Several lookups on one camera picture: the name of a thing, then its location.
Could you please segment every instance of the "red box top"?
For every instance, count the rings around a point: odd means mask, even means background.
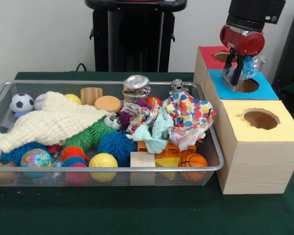
[[[214,55],[220,51],[230,51],[229,47],[199,47],[200,53],[204,59],[207,69],[209,70],[222,70],[225,62],[217,60]]]

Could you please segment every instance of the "googly eyes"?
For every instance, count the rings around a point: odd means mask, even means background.
[[[109,127],[112,127],[116,130],[119,130],[121,128],[121,121],[118,119],[114,119],[112,116],[106,116],[103,120],[104,124],[106,124]]]

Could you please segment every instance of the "orange toy block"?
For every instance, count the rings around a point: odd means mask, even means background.
[[[138,152],[147,152],[147,147],[144,141],[139,141],[137,144]],[[168,143],[165,150],[162,153],[155,154],[155,158],[182,158],[189,153],[195,153],[196,146],[189,146],[187,150],[180,151],[179,147],[173,143]]]

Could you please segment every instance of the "white wall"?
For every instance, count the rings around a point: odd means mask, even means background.
[[[188,0],[175,14],[176,42],[170,71],[194,71],[198,45],[220,45],[230,0]],[[272,81],[294,15],[287,0],[278,25],[266,25],[264,74]],[[84,0],[0,0],[0,83],[18,71],[72,71],[79,62],[95,69],[89,41],[92,10]]]

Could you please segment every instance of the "black cable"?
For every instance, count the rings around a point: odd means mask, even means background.
[[[87,71],[86,66],[83,63],[79,63],[78,66],[76,67],[75,71],[78,71],[79,67],[81,67],[81,66],[83,67],[84,71]]]

